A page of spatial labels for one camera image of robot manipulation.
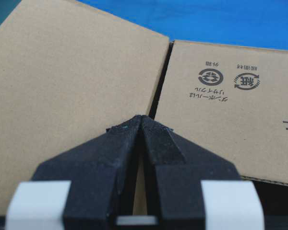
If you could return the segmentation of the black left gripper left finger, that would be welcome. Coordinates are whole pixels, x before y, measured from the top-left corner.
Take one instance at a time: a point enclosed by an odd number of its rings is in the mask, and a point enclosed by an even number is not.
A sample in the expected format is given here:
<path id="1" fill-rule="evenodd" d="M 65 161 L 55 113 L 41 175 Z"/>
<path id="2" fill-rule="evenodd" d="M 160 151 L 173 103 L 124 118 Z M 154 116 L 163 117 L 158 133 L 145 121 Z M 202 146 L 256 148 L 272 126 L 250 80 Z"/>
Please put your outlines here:
<path id="1" fill-rule="evenodd" d="M 141 116 L 38 165 L 33 181 L 71 182 L 63 212 L 67 230 L 110 230 L 131 215 L 138 168 L 135 152 Z"/>

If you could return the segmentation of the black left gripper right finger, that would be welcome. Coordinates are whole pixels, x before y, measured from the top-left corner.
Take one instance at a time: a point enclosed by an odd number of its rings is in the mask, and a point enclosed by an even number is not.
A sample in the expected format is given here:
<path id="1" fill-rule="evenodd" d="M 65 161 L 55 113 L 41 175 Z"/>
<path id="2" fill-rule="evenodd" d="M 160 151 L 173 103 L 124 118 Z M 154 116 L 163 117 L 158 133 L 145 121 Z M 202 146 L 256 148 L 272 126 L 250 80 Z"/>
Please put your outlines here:
<path id="1" fill-rule="evenodd" d="M 235 165 L 142 116 L 148 215 L 163 230 L 205 229 L 202 180 L 241 180 Z"/>

